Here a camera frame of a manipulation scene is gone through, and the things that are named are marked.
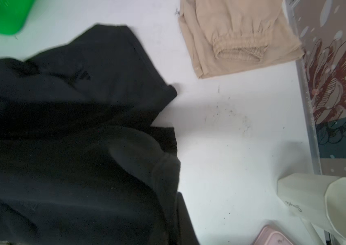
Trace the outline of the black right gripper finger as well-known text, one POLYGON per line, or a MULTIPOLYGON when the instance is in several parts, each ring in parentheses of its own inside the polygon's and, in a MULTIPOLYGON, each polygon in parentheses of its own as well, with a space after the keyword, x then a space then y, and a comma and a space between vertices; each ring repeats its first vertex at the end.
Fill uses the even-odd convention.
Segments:
POLYGON ((177 219, 178 219, 178 245, 200 245, 183 195, 181 193, 177 194, 177 219))

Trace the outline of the black shorts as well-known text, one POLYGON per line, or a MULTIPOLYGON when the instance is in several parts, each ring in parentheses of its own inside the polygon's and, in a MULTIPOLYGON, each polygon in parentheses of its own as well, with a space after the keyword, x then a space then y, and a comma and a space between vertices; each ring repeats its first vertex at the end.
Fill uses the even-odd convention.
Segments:
POLYGON ((175 245, 176 96, 127 26, 0 59, 0 242, 175 245))

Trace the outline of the beige drawstring shorts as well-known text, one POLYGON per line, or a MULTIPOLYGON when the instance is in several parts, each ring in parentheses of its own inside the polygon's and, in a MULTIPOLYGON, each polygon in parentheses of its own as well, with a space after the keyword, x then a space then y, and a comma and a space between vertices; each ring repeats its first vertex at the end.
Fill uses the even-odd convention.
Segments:
POLYGON ((199 79, 295 61, 301 42, 283 1, 181 1, 179 25, 199 79))

